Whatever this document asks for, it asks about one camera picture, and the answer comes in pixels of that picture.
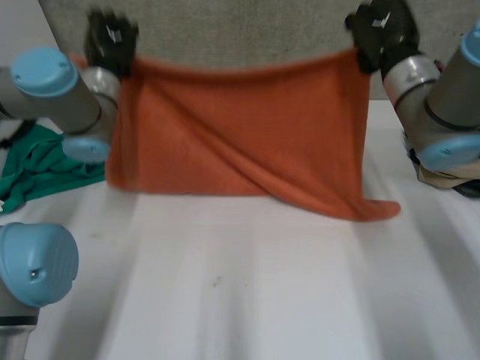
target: beige cloth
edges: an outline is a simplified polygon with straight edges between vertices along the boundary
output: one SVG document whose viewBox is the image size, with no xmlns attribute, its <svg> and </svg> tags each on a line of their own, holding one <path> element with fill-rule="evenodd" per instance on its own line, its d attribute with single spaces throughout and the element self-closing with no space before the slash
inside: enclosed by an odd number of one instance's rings
<svg viewBox="0 0 480 360">
<path fill-rule="evenodd" d="M 446 172 L 432 172 L 422 165 L 418 168 L 419 181 L 440 189 L 451 189 L 474 179 L 480 179 L 480 160 Z"/>
</svg>

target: light blue joint cap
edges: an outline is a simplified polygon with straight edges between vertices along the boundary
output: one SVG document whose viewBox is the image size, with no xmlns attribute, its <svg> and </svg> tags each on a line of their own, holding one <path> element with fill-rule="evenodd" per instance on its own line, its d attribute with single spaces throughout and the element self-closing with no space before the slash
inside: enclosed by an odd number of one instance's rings
<svg viewBox="0 0 480 360">
<path fill-rule="evenodd" d="M 70 59 L 49 47 L 24 52 L 13 61 L 10 72 L 21 92 L 37 98 L 66 94 L 79 79 L 78 69 Z"/>
<path fill-rule="evenodd" d="M 462 40 L 463 56 L 472 64 L 480 67 L 480 19 Z"/>
<path fill-rule="evenodd" d="M 436 142 L 417 152 L 421 165 L 431 171 L 445 171 L 480 158 L 480 135 L 465 135 Z"/>
<path fill-rule="evenodd" d="M 62 300 L 78 265 L 77 244 L 63 226 L 9 223 L 0 229 L 0 277 L 27 306 L 42 308 Z"/>
<path fill-rule="evenodd" d="M 110 144 L 88 137 L 66 138 L 61 146 L 69 158 L 87 164 L 103 163 L 110 154 Z"/>
</svg>

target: teal fabric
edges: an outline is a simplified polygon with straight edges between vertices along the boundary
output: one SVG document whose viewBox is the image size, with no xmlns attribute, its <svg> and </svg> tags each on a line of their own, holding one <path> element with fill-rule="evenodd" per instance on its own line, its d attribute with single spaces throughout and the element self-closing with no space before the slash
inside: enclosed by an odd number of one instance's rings
<svg viewBox="0 0 480 360">
<path fill-rule="evenodd" d="M 35 125 L 8 152 L 0 178 L 0 200 L 7 214 L 23 203 L 101 182 L 105 166 L 72 160 L 62 151 L 63 135 Z"/>
</svg>

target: silver metal ring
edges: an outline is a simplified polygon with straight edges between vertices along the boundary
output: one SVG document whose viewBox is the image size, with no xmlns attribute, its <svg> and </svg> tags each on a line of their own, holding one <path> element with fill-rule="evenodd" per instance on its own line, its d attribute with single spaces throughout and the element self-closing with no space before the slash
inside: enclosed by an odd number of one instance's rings
<svg viewBox="0 0 480 360">
<path fill-rule="evenodd" d="M 398 99 L 423 83 L 440 78 L 440 72 L 434 62 L 425 55 L 415 55 L 396 64 L 383 80 L 388 98 L 395 105 Z"/>
</svg>

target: orange cloth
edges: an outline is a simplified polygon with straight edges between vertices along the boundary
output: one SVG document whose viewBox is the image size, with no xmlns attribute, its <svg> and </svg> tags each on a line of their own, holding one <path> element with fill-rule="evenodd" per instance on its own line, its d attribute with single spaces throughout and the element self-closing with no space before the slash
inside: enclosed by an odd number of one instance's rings
<svg viewBox="0 0 480 360">
<path fill-rule="evenodd" d="M 354 50 L 237 72 L 137 59 L 107 181 L 159 194 L 269 194 L 336 218 L 391 218 L 397 203 L 362 193 L 369 83 Z"/>
</svg>

